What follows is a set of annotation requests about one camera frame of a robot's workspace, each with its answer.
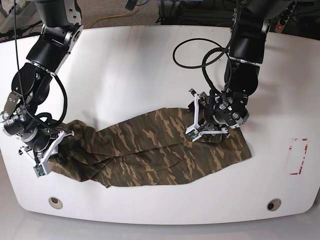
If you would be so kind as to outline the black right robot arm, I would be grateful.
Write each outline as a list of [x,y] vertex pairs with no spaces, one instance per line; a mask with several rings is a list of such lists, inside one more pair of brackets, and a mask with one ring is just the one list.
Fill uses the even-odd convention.
[[[81,8],[75,0],[36,0],[34,3],[43,23],[42,30],[26,57],[27,62],[17,68],[0,122],[7,135],[18,136],[33,152],[32,159],[38,167],[53,155],[64,136],[57,128],[66,117],[68,97],[58,72],[84,27]],[[63,96],[58,120],[49,112],[37,113],[38,106],[49,95],[52,80],[56,80]]]

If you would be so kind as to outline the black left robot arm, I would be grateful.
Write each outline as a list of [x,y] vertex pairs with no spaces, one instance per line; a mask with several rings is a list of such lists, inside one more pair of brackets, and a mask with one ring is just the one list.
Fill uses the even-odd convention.
[[[190,90],[194,97],[193,124],[186,129],[192,141],[204,135],[228,134],[230,129],[243,126],[249,118],[246,108],[249,96],[258,87],[260,65],[263,63],[265,43],[271,19],[280,15],[290,0],[248,0],[236,2],[231,38],[226,47],[210,50],[202,59],[201,70],[210,86],[209,95]],[[208,58],[216,52],[227,57],[225,85],[219,91],[209,78]]]

